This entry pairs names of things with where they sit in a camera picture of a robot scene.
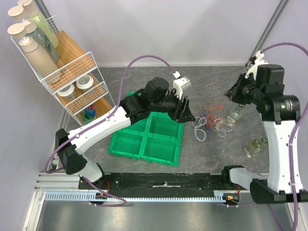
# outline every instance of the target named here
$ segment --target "white jar lid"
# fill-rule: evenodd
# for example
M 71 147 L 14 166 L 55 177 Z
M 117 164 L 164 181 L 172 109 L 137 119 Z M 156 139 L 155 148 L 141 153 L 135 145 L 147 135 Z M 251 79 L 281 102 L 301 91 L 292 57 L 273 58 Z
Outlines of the white jar lid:
M 69 96 L 72 94 L 75 90 L 75 86 L 73 84 L 70 84 L 69 86 L 63 88 L 62 90 L 58 91 L 58 95 L 62 97 Z
M 93 85 L 93 78 L 92 76 L 89 76 L 89 75 L 84 75 L 83 77 L 81 77 L 80 79 L 78 79 L 76 81 L 76 86 L 79 88 L 79 89 L 88 89 L 90 88 L 92 85 Z

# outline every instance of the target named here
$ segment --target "green tray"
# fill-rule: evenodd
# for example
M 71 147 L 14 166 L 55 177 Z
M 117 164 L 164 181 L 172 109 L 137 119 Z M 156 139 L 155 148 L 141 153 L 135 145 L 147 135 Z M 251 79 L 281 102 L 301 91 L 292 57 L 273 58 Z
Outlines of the green tray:
M 116 131 L 108 153 L 178 167 L 183 128 L 167 113 L 151 112 L 147 119 Z

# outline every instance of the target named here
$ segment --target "white wall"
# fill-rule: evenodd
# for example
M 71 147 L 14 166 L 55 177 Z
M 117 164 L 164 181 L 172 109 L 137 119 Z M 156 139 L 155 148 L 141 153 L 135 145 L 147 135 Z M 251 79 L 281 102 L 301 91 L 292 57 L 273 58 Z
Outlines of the white wall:
M 273 32 L 264 47 L 278 42 L 295 42 L 308 49 L 308 1 L 290 1 L 277 22 Z M 276 47 L 265 53 L 265 59 L 272 64 L 279 64 L 285 68 L 285 94 L 296 95 L 301 103 L 301 110 L 308 101 L 308 57 L 300 49 L 290 46 Z M 298 162 L 301 180 L 308 190 L 308 117 L 299 129 Z M 308 215 L 308 203 L 304 203 Z
M 279 0 L 44 0 L 98 65 L 244 64 Z M 142 65 L 161 65 L 146 59 Z
M 50 154 L 62 107 L 40 84 L 6 33 L 16 23 L 0 10 L 0 230 L 22 229 L 39 171 Z

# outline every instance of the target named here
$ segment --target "white wire basket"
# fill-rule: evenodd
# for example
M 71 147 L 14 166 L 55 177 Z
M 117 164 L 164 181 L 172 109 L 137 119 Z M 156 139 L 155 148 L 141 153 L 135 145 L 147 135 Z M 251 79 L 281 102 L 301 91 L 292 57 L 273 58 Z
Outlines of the white wire basket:
M 62 31 L 62 27 L 58 21 L 56 16 L 53 16 L 47 19 L 50 24 L 52 30 L 57 34 Z M 41 84 L 52 94 L 59 103 L 66 109 L 66 111 L 82 126 L 82 121 L 79 120 L 77 114 L 80 113 L 83 109 L 95 103 L 97 100 L 101 99 L 103 96 L 110 94 L 104 78 L 95 62 L 92 52 L 85 53 L 79 58 L 73 60 L 72 62 L 64 65 L 59 68 L 57 71 L 49 74 L 46 77 L 42 77 L 42 75 L 35 70 L 35 68 L 31 65 L 29 60 L 24 55 L 21 47 L 19 46 L 18 40 L 11 37 L 11 40 L 17 46 L 18 50 L 24 56 L 24 58 L 29 63 L 33 72 L 35 73 L 38 80 Z M 96 70 L 96 75 L 98 75 L 101 79 L 101 82 L 95 78 L 94 74 L 91 74 L 92 71 Z M 89 91 L 82 93 L 76 99 L 71 102 L 61 99 L 57 92 L 67 87 L 68 85 L 76 82 L 78 79 L 83 77 L 84 75 L 89 74 L 94 78 L 94 87 Z

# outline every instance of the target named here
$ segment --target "gray bottle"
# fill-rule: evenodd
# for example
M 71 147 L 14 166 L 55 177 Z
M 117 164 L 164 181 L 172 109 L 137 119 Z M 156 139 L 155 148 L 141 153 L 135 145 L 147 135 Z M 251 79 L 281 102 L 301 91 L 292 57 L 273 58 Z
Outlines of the gray bottle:
M 27 31 L 26 36 L 31 36 L 35 42 L 37 42 L 47 51 L 49 56 L 56 63 L 59 59 L 59 53 L 53 47 L 52 43 L 49 41 L 44 31 L 41 28 L 37 27 L 35 23 L 28 20 L 23 20 L 21 24 L 23 24 L 26 27 Z

